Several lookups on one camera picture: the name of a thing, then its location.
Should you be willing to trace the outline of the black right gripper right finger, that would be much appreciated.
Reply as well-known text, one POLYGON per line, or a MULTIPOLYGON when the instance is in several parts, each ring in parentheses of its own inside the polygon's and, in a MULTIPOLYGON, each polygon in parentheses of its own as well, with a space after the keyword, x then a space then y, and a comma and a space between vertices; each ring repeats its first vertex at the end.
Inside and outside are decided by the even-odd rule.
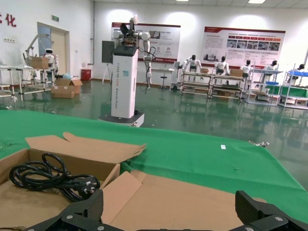
POLYGON ((273 204, 260 202, 245 191, 235 193, 235 211, 241 231, 306 231, 308 225, 294 219, 273 204))

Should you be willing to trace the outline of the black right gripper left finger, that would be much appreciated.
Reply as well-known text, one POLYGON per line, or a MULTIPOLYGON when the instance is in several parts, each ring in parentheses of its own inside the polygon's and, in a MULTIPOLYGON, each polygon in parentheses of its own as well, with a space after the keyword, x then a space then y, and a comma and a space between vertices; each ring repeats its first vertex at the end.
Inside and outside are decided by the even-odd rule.
POLYGON ((87 200, 73 202, 60 214, 26 228, 27 231, 90 231, 97 228, 103 214, 103 190, 87 200))

